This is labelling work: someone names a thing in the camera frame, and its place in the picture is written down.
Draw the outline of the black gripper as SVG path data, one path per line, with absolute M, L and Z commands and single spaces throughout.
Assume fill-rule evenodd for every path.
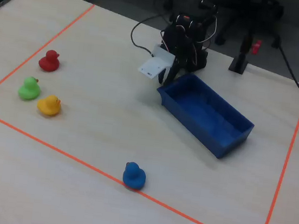
M 169 85 L 173 82 L 179 71 L 183 67 L 190 64 L 197 66 L 197 50 L 193 40 L 186 35 L 186 31 L 182 27 L 174 27 L 174 45 L 171 53 L 175 55 L 175 62 L 173 63 L 167 75 L 167 69 L 164 68 L 158 75 L 158 82 L 161 85 Z

